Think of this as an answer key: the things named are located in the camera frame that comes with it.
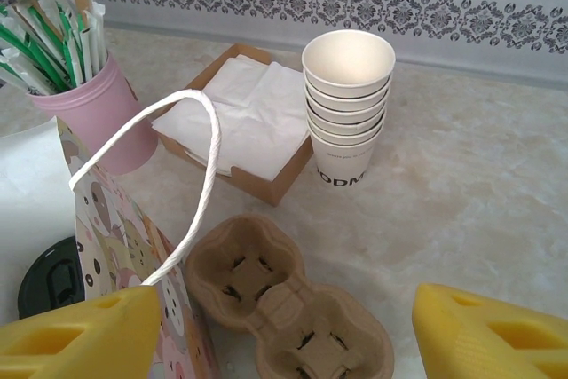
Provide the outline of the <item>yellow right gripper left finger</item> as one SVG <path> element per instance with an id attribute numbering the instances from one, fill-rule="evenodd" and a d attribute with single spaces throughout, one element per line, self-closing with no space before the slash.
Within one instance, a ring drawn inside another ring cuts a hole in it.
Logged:
<path id="1" fill-rule="evenodd" d="M 147 379 L 161 324 L 138 286 L 0 327 L 0 379 Z"/>

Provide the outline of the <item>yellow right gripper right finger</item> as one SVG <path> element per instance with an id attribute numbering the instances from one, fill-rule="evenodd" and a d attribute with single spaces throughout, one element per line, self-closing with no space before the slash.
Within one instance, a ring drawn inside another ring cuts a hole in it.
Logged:
<path id="1" fill-rule="evenodd" d="M 428 379 L 568 379 L 568 320 L 422 283 L 412 323 Z"/>

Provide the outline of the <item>black lidded paper coffee cup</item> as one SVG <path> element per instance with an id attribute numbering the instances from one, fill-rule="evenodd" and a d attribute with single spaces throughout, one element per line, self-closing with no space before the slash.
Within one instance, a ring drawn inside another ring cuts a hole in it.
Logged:
<path id="1" fill-rule="evenodd" d="M 75 236 L 49 247 L 36 259 L 20 284 L 19 319 L 85 300 Z"/>

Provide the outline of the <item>cartoon animal print paper bag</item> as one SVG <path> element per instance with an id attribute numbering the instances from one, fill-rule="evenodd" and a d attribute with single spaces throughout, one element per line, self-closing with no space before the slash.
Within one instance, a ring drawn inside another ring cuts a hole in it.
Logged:
<path id="1" fill-rule="evenodd" d="M 199 102 L 212 132 L 209 159 L 197 211 L 186 236 L 170 245 L 153 221 L 100 165 L 102 153 L 90 154 L 64 122 L 59 139 L 75 194 L 75 240 L 83 273 L 85 300 L 138 286 L 157 291 L 161 324 L 147 379 L 218 379 L 207 329 L 194 316 L 185 290 L 181 263 L 197 234 L 217 170 L 221 130 L 210 99 L 200 91 L 177 91 L 160 106 L 182 99 Z"/>

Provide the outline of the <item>pink plastic straw holder cup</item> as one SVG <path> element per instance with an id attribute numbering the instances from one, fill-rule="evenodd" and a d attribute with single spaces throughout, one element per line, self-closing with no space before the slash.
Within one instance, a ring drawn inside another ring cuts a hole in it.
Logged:
<path id="1" fill-rule="evenodd" d="M 87 83 L 60 94 L 29 98 L 48 116 L 61 119 L 91 154 L 142 111 L 111 55 L 107 56 L 102 70 Z M 99 160 L 99 165 L 114 175 L 124 175 L 146 163 L 157 146 L 157 133 L 145 119 L 122 136 Z"/>

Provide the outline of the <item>brown pulp cup carrier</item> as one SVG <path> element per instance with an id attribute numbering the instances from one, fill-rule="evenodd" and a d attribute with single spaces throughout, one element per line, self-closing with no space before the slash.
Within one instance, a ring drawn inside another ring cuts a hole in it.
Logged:
<path id="1" fill-rule="evenodd" d="M 256 339 L 261 379 L 391 379 L 383 325 L 347 291 L 305 275 L 293 240 L 267 217 L 231 217 L 185 261 L 185 285 L 207 314 Z"/>

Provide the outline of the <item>white paper cup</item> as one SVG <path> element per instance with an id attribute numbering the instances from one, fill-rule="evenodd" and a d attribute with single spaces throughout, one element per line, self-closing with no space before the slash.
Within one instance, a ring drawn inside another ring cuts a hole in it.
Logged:
<path id="1" fill-rule="evenodd" d="M 396 64 L 393 47 L 380 36 L 354 29 L 327 32 L 302 52 L 308 80 L 319 90 L 363 96 L 383 87 Z"/>
<path id="2" fill-rule="evenodd" d="M 319 89 L 317 89 L 315 86 L 313 86 L 311 83 L 306 82 L 305 83 L 306 89 L 309 92 L 313 92 L 315 93 L 317 96 L 324 98 L 324 99 L 337 99 L 337 100 L 347 100 L 349 102 L 353 101 L 355 102 L 356 100 L 362 100 L 362 99 L 374 99 L 374 98 L 378 98 L 379 96 L 383 96 L 389 89 L 391 86 L 391 82 L 387 82 L 380 90 L 375 91 L 373 93 L 367 94 L 367 95 L 362 95 L 362 96 L 357 96 L 357 97 L 347 97 L 347 96 L 339 96 L 339 95 L 330 95 L 327 94 Z"/>
<path id="3" fill-rule="evenodd" d="M 374 103 L 370 107 L 352 109 L 352 107 L 348 106 L 347 104 L 340 104 L 340 105 L 333 105 L 332 107 L 326 107 L 321 103 L 319 103 L 316 99 L 314 99 L 310 95 L 306 95 L 305 99 L 308 104 L 310 104 L 312 107 L 315 107 L 316 109 L 337 112 L 340 114 L 358 114 L 363 112 L 379 111 L 387 103 L 387 99 L 383 98 L 382 100 Z"/>
<path id="4" fill-rule="evenodd" d="M 317 114 L 309 111 L 307 116 L 321 129 L 335 132 L 336 130 L 344 130 L 347 134 L 356 134 L 363 131 L 367 131 L 374 126 L 376 126 L 379 122 L 383 121 L 383 117 L 385 116 L 385 111 L 382 110 L 381 112 L 375 114 L 373 117 L 365 120 L 364 122 L 359 123 L 352 123 L 352 124 L 344 124 L 344 123 L 335 123 L 330 122 L 326 119 L 319 117 Z"/>
<path id="5" fill-rule="evenodd" d="M 339 135 L 331 133 L 321 129 L 315 124 L 310 123 L 308 123 L 308 128 L 310 129 L 311 133 L 323 140 L 326 140 L 329 143 L 350 146 L 363 143 L 373 138 L 375 135 L 379 134 L 382 131 L 383 126 L 381 124 L 377 124 L 372 129 L 355 135 Z"/>
<path id="6" fill-rule="evenodd" d="M 355 186 L 365 176 L 379 136 L 377 133 L 365 142 L 340 146 L 311 134 L 318 176 L 334 188 Z"/>

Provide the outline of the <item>white napkins in cardboard holder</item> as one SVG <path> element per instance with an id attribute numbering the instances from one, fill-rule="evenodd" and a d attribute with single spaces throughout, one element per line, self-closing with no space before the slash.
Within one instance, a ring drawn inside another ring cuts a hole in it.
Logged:
<path id="1" fill-rule="evenodd" d="M 235 43 L 210 65 L 208 65 L 189 84 L 187 84 L 185 89 L 204 89 L 227 60 L 230 58 L 236 58 L 240 54 L 265 65 L 269 65 L 272 61 L 271 54 L 268 51 L 263 51 L 242 43 Z M 226 176 L 219 171 L 217 173 L 217 178 L 245 193 L 252 195 L 253 197 L 256 197 L 258 200 L 276 207 L 279 205 L 284 195 L 288 192 L 289 188 L 296 181 L 297 177 L 304 169 L 304 166 L 312 157 L 312 154 L 312 142 L 310 138 L 307 138 L 274 180 L 266 180 L 257 177 L 245 170 L 239 169 L 238 167 L 231 168 L 230 176 Z"/>

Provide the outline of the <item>white paper napkins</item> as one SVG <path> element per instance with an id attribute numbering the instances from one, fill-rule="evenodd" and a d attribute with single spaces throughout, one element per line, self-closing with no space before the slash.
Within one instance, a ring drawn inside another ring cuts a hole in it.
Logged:
<path id="1" fill-rule="evenodd" d="M 233 167 L 274 180 L 308 136 L 304 78 L 278 62 L 228 59 L 202 92 L 221 126 L 217 172 Z"/>

